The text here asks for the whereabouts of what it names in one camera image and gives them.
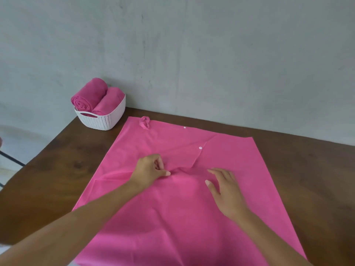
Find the plastic basket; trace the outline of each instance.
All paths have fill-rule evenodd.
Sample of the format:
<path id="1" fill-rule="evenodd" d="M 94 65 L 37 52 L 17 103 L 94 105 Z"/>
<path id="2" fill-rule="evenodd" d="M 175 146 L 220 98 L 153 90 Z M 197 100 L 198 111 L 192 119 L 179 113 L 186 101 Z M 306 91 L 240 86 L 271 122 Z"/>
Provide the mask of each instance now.
<path id="1" fill-rule="evenodd" d="M 122 102 L 113 110 L 110 114 L 106 116 L 99 116 L 90 112 L 78 111 L 74 108 L 75 113 L 78 115 L 80 121 L 89 128 L 97 130 L 109 130 L 112 129 L 116 123 L 120 120 L 123 112 L 126 108 L 126 95 Z M 92 115 L 94 117 L 84 116 L 83 114 Z"/>

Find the hand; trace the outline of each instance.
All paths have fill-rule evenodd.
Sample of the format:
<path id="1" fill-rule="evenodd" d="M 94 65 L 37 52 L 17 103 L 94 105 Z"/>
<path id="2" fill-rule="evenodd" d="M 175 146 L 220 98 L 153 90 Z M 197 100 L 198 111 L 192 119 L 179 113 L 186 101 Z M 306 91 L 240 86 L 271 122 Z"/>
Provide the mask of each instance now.
<path id="1" fill-rule="evenodd" d="M 250 210 L 245 203 L 245 199 L 235 180 L 234 174 L 230 171 L 218 168 L 213 168 L 208 171 L 216 176 L 219 183 L 218 192 L 211 181 L 205 181 L 219 210 L 226 217 L 238 223 L 246 214 L 250 213 Z"/>
<path id="2" fill-rule="evenodd" d="M 164 170 L 162 157 L 159 154 L 153 154 L 138 160 L 129 182 L 134 183 L 143 191 L 159 177 L 169 175 L 170 172 Z"/>

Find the rolled pink towel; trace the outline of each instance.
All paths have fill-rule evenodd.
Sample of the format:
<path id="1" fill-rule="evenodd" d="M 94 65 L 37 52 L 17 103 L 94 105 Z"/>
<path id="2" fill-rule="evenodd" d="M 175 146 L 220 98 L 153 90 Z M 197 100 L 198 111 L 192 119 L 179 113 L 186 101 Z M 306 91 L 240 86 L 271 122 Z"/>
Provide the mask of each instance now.
<path id="1" fill-rule="evenodd" d="M 71 98 L 71 103 L 78 111 L 92 112 L 106 95 L 107 89 L 104 80 L 93 78 Z"/>
<path id="2" fill-rule="evenodd" d="M 125 94 L 122 90 L 115 87 L 110 87 L 101 102 L 92 111 L 93 114 L 106 116 L 118 107 L 124 99 Z"/>

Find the wooden table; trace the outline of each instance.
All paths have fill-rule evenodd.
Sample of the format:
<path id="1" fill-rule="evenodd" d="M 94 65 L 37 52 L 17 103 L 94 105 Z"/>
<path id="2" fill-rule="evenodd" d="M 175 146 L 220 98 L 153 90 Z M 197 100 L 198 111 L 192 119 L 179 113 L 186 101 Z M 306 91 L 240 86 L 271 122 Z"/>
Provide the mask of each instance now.
<path id="1" fill-rule="evenodd" d="M 128 116 L 253 137 L 314 265 L 355 265 L 355 147 L 126 108 L 110 131 L 75 118 L 0 192 L 0 243 L 15 244 L 72 210 Z"/>

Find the gray wall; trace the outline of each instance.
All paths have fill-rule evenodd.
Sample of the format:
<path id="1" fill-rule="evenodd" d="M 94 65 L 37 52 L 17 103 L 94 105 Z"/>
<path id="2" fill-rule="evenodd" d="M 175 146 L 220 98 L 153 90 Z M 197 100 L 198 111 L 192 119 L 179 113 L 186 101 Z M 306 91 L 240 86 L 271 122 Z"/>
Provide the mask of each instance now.
<path id="1" fill-rule="evenodd" d="M 355 145 L 355 0 L 0 0 L 0 136 L 28 162 L 92 77 L 127 105 Z"/>

